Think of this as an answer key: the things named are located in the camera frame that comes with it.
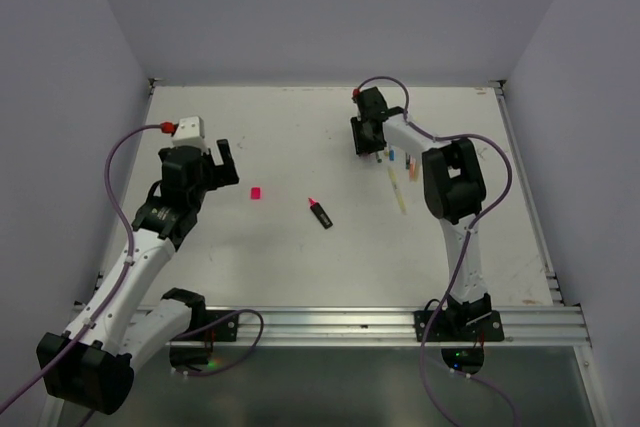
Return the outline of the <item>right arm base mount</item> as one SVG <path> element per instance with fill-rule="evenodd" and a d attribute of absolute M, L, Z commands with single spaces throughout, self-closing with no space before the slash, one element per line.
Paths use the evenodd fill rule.
<path fill-rule="evenodd" d="M 445 364 L 464 374 L 479 373 L 485 361 L 485 344 L 505 340 L 502 319 L 493 309 L 491 296 L 485 294 L 480 300 L 463 303 L 449 297 L 444 309 L 435 315 L 438 303 L 437 299 L 431 299 L 424 308 L 413 312 L 416 340 L 422 341 L 428 322 L 434 319 L 427 342 L 465 345 L 442 347 Z"/>

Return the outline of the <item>yellow clear pen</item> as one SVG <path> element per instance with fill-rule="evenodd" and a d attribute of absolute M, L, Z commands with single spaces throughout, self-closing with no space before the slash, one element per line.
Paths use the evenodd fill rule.
<path fill-rule="evenodd" d="M 390 179 L 390 182 L 391 182 L 392 190 L 393 190 L 396 202 L 398 204 L 398 207 L 400 209 L 400 212 L 403 215 L 406 215 L 407 214 L 407 208 L 406 208 L 406 204 L 404 202 L 404 198 L 403 198 L 402 192 L 400 190 L 400 186 L 399 186 L 399 183 L 398 183 L 398 179 L 397 179 L 396 173 L 395 173 L 394 169 L 391 166 L 387 167 L 387 172 L 388 172 L 388 176 L 389 176 L 389 179 Z"/>

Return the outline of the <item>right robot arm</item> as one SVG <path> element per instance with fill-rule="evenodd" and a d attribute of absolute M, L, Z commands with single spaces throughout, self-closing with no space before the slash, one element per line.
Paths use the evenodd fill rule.
<path fill-rule="evenodd" d="M 443 298 L 413 313 L 418 341 L 501 342 L 501 317 L 493 309 L 478 239 L 487 191 L 468 135 L 438 137 L 421 129 L 402 107 L 389 107 L 376 87 L 353 91 L 358 114 L 350 119 L 355 152 L 362 156 L 397 147 L 422 171 L 424 200 L 442 228 L 449 268 Z"/>

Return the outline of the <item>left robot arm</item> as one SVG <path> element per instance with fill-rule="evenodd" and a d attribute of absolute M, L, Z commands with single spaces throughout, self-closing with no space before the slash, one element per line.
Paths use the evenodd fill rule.
<path fill-rule="evenodd" d="M 167 291 L 149 317 L 130 321 L 195 227 L 206 194 L 239 182 L 228 141 L 216 144 L 220 164 L 194 146 L 159 151 L 162 177 L 136 212 L 132 241 L 83 311 L 36 348 L 49 395 L 111 415 L 129 395 L 136 371 L 166 342 L 179 335 L 197 339 L 207 330 L 204 297 L 179 288 Z"/>

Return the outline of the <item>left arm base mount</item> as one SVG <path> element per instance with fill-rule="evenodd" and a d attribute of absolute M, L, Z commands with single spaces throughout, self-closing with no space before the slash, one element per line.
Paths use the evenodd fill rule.
<path fill-rule="evenodd" d="M 170 347 L 171 368 L 184 376 L 205 377 L 226 370 L 213 357 L 217 343 L 233 343 L 237 340 L 239 310 L 205 310 L 190 330 L 176 334 L 169 343 L 195 342 L 196 347 Z"/>

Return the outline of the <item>black pink highlighter body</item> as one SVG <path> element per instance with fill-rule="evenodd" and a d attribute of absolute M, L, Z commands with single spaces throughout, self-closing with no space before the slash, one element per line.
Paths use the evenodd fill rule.
<path fill-rule="evenodd" d="M 308 198 L 308 201 L 309 201 L 310 211 L 313 213 L 313 215 L 316 217 L 316 219 L 319 221 L 322 227 L 324 229 L 331 228 L 333 226 L 333 222 L 331 221 L 331 219 L 329 218 L 328 214 L 326 213 L 324 208 L 321 206 L 321 204 L 311 197 Z"/>

